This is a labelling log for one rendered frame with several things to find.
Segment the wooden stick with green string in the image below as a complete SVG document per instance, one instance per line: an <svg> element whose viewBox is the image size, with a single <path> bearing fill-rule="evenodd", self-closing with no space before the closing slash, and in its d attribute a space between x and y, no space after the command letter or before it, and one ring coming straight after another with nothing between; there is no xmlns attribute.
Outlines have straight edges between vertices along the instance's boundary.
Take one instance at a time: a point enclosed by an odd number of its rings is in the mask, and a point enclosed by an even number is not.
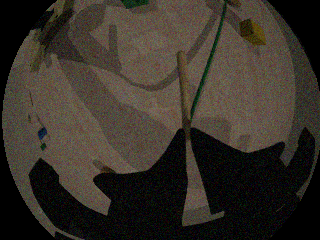
<svg viewBox="0 0 320 240"><path fill-rule="evenodd" d="M191 124L193 119L193 113L195 113L195 108L197 104L197 100L199 100L200 92L203 91L201 87L204 85L205 79L207 79L209 65L212 63L213 53L216 51L217 40L219 40L221 27L223 27L224 16L225 16L225 7L227 7L228 1L224 1L224 9L223 15L221 15L221 21L219 25L219 29L217 29L215 43L213 43L211 55L209 55L209 59L207 61L207 67L205 67L204 75L201 76L201 81L199 85L199 89L197 89L196 97L193 99L193 107L191 111L191 97L189 97L189 76L188 76L188 63L187 63L187 53L184 51L177 51L177 75L180 76L180 100L181 100L181 128L185 133L185 143L189 143L191 141Z"/></svg>

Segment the blue cylinder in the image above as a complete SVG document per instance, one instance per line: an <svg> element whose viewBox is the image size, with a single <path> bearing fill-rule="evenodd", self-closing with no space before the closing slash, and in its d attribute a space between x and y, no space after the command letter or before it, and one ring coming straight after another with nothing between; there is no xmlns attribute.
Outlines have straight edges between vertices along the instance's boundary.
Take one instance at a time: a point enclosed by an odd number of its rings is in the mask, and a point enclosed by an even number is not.
<svg viewBox="0 0 320 240"><path fill-rule="evenodd" d="M43 139L43 137L44 137L45 135L47 135L47 131L45 131L45 128L40 129L40 131L37 132L37 133L39 133L39 139L40 139L40 140Z"/></svg>

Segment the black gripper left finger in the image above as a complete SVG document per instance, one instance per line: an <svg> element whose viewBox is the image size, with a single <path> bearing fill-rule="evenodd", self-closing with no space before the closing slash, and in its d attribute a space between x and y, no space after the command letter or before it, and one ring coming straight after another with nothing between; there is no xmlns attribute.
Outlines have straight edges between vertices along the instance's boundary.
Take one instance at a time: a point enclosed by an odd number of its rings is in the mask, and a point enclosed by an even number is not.
<svg viewBox="0 0 320 240"><path fill-rule="evenodd" d="M183 128L177 129L167 151L148 171L133 173L100 173L93 177L96 187L109 200L144 204L173 204L175 217L181 219L187 195L187 143Z"/></svg>

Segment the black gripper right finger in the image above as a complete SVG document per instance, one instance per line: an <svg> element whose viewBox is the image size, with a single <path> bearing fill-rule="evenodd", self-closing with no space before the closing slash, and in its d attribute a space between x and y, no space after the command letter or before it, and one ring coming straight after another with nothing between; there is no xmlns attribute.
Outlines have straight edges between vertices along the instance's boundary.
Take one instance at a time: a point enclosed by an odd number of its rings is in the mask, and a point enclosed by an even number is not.
<svg viewBox="0 0 320 240"><path fill-rule="evenodd" d="M208 133L191 128L191 147L197 161L201 183L207 193L211 215L223 212L225 205L248 183L253 173L271 165L285 148L285 143L255 152L241 152Z"/></svg>

